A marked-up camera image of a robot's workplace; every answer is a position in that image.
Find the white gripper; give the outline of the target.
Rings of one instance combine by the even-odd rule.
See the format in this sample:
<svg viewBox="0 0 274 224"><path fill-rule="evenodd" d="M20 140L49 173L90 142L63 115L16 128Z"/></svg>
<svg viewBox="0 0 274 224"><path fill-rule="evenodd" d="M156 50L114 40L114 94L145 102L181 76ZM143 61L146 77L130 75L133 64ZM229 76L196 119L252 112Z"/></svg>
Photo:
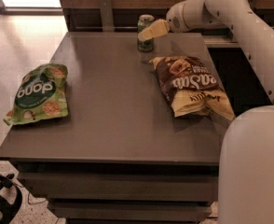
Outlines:
<svg viewBox="0 0 274 224"><path fill-rule="evenodd" d="M169 30L175 33L187 31L184 21L184 3L178 3L172 6L166 14L166 20L156 20L148 27L144 28L139 34L138 39L142 42L166 35Z"/></svg>

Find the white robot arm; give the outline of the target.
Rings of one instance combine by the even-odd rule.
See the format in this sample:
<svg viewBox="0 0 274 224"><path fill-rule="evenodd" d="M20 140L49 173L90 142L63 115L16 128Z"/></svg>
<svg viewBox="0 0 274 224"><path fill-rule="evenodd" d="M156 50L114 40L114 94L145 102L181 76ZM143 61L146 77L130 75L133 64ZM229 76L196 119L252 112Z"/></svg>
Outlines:
<svg viewBox="0 0 274 224"><path fill-rule="evenodd" d="M273 28L248 0L186 0L138 37L147 40L215 24L231 31L271 102L242 113L226 131L219 161L218 224L274 224Z"/></svg>

